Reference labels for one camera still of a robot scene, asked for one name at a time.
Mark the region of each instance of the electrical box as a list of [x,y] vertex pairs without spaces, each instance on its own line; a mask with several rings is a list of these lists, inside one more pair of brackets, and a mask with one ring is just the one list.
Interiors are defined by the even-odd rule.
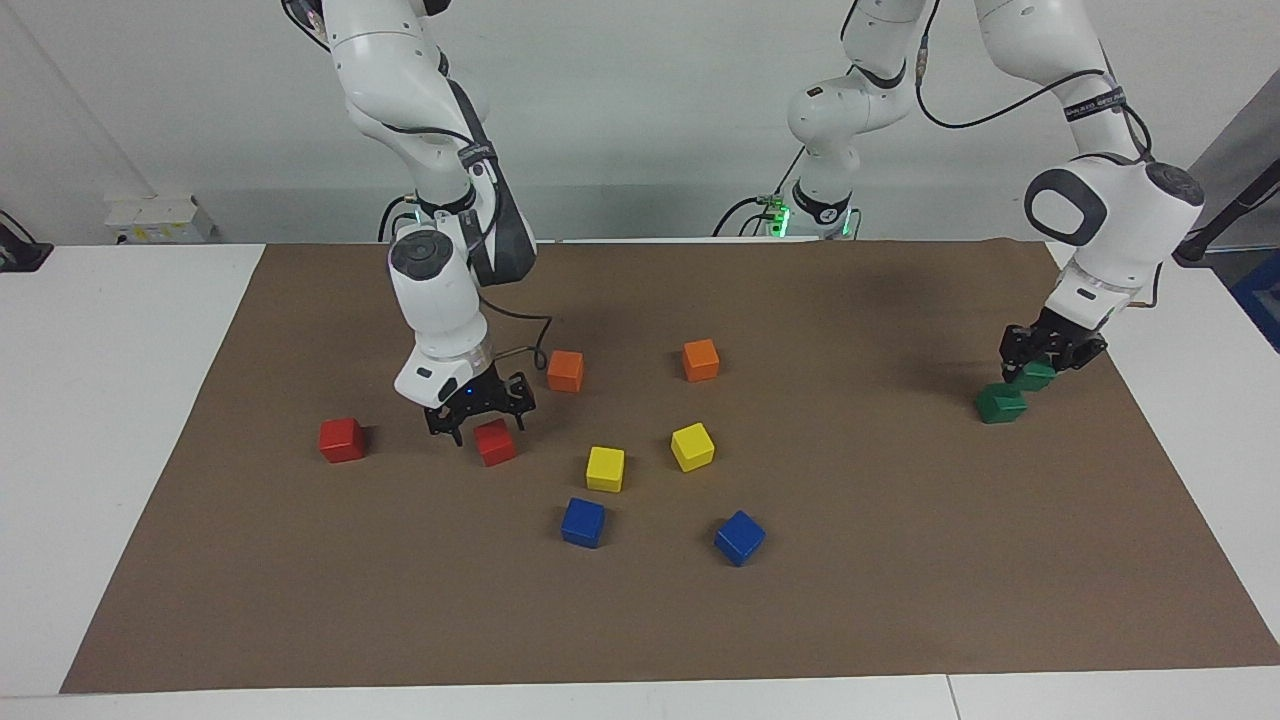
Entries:
[[210,242],[214,222],[187,197],[150,197],[111,204],[106,215],[111,242],[200,243]]

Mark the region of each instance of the green cube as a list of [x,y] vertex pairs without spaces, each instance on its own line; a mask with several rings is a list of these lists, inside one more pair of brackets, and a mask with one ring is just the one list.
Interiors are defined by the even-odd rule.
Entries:
[[1014,382],[1009,384],[1023,392],[1039,392],[1047,388],[1055,378],[1057,378],[1057,370],[1053,369],[1053,365],[1044,360],[1037,360],[1023,368],[1023,372],[1018,373]]
[[978,414],[988,425],[1012,423],[1027,411],[1027,398],[1016,387],[1006,383],[987,386],[978,395]]

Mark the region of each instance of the brown surface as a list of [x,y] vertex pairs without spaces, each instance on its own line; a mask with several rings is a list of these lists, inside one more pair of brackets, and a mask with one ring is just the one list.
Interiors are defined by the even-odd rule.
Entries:
[[[538,379],[493,469],[394,395],[383,252],[266,251],[64,692],[1280,664],[1110,360],[978,421],[1038,246],[548,247],[490,295],[557,314],[586,384]],[[329,466],[344,415],[371,455]],[[682,475],[698,420],[716,462]],[[621,495],[582,488],[591,445]],[[572,496],[609,507],[598,551],[558,538]],[[769,537],[735,569],[740,507]]]

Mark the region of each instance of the table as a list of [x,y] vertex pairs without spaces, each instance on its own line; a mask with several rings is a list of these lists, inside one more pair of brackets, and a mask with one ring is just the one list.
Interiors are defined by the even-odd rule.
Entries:
[[[0,715],[1274,717],[1280,669],[745,683],[56,693],[163,469],[261,246],[63,247],[0,278]],[[1208,270],[1167,266],[1111,356],[1236,573],[1280,623],[1280,356]],[[165,313],[152,311],[164,306]],[[123,418],[142,418],[123,424]]]

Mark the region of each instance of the cube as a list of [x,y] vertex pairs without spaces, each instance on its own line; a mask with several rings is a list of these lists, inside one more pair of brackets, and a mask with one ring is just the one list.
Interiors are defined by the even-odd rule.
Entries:
[[507,429],[507,420],[498,418],[492,423],[477,425],[474,432],[476,450],[485,468],[493,468],[516,456],[516,441]]
[[716,443],[701,423],[671,433],[671,454],[685,473],[691,473],[716,459]]
[[691,383],[709,380],[719,374],[719,354],[716,352],[716,343],[709,340],[686,342],[681,360],[685,379]]
[[329,462],[347,462],[365,456],[365,430],[355,418],[320,424],[320,454]]
[[1021,391],[1006,383],[987,386],[975,401],[978,415],[988,425],[1012,423],[1027,411]]
[[561,521],[564,542],[595,550],[604,534],[604,506],[586,500],[572,498]]
[[622,469],[627,454],[613,447],[593,447],[586,459],[586,487],[600,492],[622,492]]
[[547,387],[556,392],[581,392],[585,369],[581,352],[557,350],[547,363]]
[[1021,392],[1039,392],[1057,378],[1057,370],[1044,360],[1037,360],[1023,368],[1021,373],[1009,383]]
[[716,532],[716,547],[728,561],[741,568],[764,542],[764,528],[739,510]]

